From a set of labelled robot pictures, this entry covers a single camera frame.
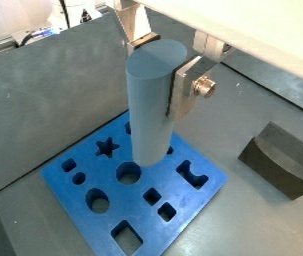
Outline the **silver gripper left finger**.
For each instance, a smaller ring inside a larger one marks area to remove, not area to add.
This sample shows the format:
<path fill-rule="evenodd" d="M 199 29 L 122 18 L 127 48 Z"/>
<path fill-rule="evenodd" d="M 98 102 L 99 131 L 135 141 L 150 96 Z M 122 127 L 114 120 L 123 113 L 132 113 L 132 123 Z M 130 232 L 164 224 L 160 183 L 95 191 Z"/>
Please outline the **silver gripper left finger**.
<path fill-rule="evenodd" d="M 147 43 L 159 40 L 160 35 L 151 30 L 146 7 L 134 0 L 112 0 L 111 9 L 118 21 L 127 55 Z"/>

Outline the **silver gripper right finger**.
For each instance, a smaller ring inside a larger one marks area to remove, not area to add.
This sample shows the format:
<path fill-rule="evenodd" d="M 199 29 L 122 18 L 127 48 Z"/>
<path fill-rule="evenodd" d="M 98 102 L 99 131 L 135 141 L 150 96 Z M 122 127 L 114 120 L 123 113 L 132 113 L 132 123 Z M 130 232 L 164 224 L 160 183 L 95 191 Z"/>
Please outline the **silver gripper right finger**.
<path fill-rule="evenodd" d="M 190 57 L 175 69 L 167 117 L 178 121 L 191 111 L 198 96 L 209 98 L 217 83 L 211 79 L 211 70 L 235 50 L 227 43 L 196 30 L 192 49 L 196 55 Z"/>

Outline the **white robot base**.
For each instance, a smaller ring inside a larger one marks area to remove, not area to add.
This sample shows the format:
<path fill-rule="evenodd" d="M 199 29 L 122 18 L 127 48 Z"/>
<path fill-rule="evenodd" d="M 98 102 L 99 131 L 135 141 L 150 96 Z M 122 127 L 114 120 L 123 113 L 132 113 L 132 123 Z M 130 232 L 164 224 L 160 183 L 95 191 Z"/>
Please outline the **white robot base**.
<path fill-rule="evenodd" d="M 51 14 L 47 21 L 62 30 L 82 24 L 83 11 L 96 19 L 102 13 L 96 10 L 95 0 L 51 0 Z"/>

